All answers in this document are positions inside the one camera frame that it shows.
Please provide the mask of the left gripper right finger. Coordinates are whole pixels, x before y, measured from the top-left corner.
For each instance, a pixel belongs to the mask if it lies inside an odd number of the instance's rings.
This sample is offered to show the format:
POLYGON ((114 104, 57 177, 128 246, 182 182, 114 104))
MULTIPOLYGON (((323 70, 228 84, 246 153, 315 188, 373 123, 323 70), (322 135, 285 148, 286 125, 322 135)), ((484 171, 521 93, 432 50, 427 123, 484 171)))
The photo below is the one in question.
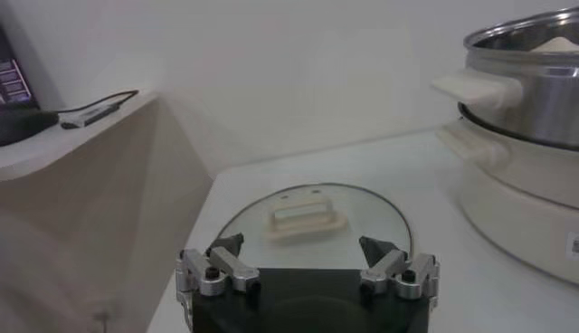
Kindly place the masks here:
POLYGON ((419 253, 411 258, 390 242, 366 236, 358 241, 368 264, 360 271, 363 302, 392 290, 403 300, 427 299, 430 310, 438 306, 440 263, 434 255, 419 253))

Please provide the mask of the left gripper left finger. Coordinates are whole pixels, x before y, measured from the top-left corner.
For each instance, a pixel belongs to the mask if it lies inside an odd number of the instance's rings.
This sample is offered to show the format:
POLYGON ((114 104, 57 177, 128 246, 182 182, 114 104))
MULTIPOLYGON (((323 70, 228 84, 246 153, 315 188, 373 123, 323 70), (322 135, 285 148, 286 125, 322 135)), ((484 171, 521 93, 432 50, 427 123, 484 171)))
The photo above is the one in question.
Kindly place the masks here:
POLYGON ((244 237, 242 233, 214 240, 204 253, 183 249, 176 257, 176 299, 182 306, 185 324, 194 332, 194 294, 204 297, 222 296, 231 283, 233 291, 246 297, 261 290, 257 268, 239 260, 244 237))

